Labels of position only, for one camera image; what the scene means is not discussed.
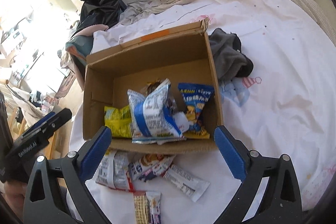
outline orange tape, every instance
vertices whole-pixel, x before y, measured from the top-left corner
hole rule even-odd
[[[164,37],[165,35],[169,35],[169,34],[170,34],[169,29],[162,30],[162,31],[159,31],[159,32],[155,32],[155,33],[150,33],[148,35],[144,35],[143,37],[141,37],[141,42],[148,41],[148,40],[155,39],[155,38],[159,38],[159,37]]]

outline person's hand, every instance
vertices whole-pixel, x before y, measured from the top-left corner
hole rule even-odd
[[[4,199],[18,218],[22,220],[27,184],[16,180],[7,181],[4,184],[4,190]]]

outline cardboard box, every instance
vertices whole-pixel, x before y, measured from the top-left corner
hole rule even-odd
[[[213,85],[214,96],[203,109],[204,126],[210,140],[186,140],[157,144],[132,144],[131,139],[113,139],[110,147],[141,153],[181,154],[217,149],[213,132],[223,124],[214,62],[205,21],[152,33],[87,57],[84,90],[83,137],[92,138],[104,125],[104,106],[128,104],[127,90],[140,92],[147,82],[171,81],[180,111],[185,109],[177,89],[180,82]]]

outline snack bag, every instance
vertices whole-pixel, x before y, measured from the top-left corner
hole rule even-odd
[[[104,111],[105,126],[111,129],[113,137],[132,138],[132,117],[129,105],[122,109],[106,106]]]
[[[161,82],[162,81],[160,79],[157,79],[155,82],[148,82],[147,83],[146,95],[148,96],[154,90],[156,90],[156,88],[161,84]],[[171,93],[170,90],[168,91],[168,99],[167,99],[166,106],[169,108],[171,115],[178,112],[178,108],[177,108],[177,105],[176,105],[175,98],[174,98],[174,96],[173,96],[173,94]]]
[[[133,90],[128,90],[128,102],[131,110],[133,136],[132,142],[149,144],[172,140],[184,139],[183,132],[188,130],[184,127],[187,118],[174,119],[167,107],[169,79],[164,80],[146,98]]]
[[[175,155],[146,154],[139,160],[129,165],[130,177],[133,180],[151,180],[161,175],[173,162]]]
[[[184,136],[187,139],[209,139],[210,134],[202,124],[202,110],[214,88],[210,85],[179,83],[178,89],[187,106],[185,115],[189,121],[189,131]]]
[[[128,165],[127,152],[107,150],[99,164],[96,183],[115,190],[134,192]]]
[[[136,191],[133,198],[136,224],[161,224],[160,192]]]
[[[161,176],[174,184],[193,202],[196,202],[210,185],[210,182],[184,171],[175,164],[172,164],[172,166]]]

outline white bedsheet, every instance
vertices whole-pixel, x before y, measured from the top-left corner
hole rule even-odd
[[[159,29],[210,18],[208,33],[217,27],[234,32],[242,52],[254,63],[250,77],[220,83],[225,126],[248,149],[263,156],[289,154],[298,177],[303,210],[324,192],[336,163],[336,48],[322,29],[290,0],[198,0],[176,5],[128,27],[94,34],[93,52]],[[82,138],[82,107],[70,139],[78,150]],[[179,155],[176,164],[210,181],[193,203],[161,178],[135,182],[137,190],[162,192],[162,223],[213,223],[240,185],[218,151]],[[247,216],[258,208],[263,181]],[[86,182],[112,223],[135,223],[133,196]],[[75,211],[68,196],[68,205]]]

